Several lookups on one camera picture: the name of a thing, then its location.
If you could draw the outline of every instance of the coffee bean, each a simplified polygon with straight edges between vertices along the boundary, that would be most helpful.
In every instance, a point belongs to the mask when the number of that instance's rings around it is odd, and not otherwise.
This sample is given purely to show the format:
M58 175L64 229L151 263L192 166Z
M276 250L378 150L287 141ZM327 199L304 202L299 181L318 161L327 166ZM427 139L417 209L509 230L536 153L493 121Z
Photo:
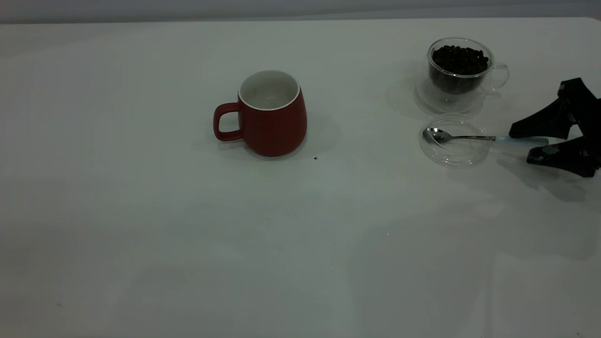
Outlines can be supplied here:
M488 57L483 51L461 46L443 46L432 52L432 60L440 68L456 75L474 75L488 69ZM463 94L477 88L482 77L458 78L430 67L430 78L442 91L450 94Z

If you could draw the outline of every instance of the clear glass saucer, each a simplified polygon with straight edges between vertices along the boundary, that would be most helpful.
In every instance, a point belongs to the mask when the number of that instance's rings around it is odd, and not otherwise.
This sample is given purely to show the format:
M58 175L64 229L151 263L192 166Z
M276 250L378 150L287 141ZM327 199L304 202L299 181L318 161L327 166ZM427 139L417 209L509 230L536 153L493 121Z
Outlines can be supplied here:
M431 134L423 132L426 128L442 129L452 136L484 136L484 131L467 121L463 114L441 115L424 126L419 132L419 145L426 156L438 164L454 168L470 167L481 163L488 155L490 141L452 140L439 144Z

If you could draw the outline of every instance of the gray wall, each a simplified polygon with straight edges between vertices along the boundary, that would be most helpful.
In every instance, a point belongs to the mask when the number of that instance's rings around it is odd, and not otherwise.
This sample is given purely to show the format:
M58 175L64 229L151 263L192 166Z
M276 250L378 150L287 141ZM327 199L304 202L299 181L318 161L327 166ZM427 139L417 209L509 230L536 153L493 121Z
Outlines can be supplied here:
M362 17L601 17L601 0L0 0L0 22Z

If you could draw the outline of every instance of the glass cup handle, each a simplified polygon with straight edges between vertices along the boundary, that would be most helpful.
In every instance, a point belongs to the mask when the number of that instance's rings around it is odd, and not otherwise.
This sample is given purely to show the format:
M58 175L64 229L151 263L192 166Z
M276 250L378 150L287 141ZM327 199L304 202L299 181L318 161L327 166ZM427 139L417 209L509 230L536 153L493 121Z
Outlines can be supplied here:
M492 68L493 71L502 70L504 74L503 77L500 79L495 80L495 78L493 78L492 83L490 85L489 93L497 91L499 88L503 87L503 85L507 83L507 80L509 80L509 67L507 67L506 64L497 62Z

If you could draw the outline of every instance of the mug handle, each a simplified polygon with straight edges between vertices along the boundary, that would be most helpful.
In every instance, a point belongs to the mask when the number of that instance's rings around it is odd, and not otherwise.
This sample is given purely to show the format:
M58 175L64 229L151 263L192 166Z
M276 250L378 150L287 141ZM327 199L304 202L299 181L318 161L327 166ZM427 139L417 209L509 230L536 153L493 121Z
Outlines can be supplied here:
M495 63L495 65L492 68L493 68L493 71L494 70L503 70L505 73L505 76L503 76L502 80L500 80L500 81L493 81L493 85L490 86L489 93L493 93L493 92L497 91L499 88L503 87L503 85L505 85L507 83L507 80L509 80L509 67L507 67L506 64L497 62L497 63Z
M238 111L238 103L225 103L217 109L215 109L215 114L213 115L213 132L215 133L215 137L219 141L234 141L242 138L242 132L240 129L232 132L220 132L219 131L219 120L224 114L229 112Z

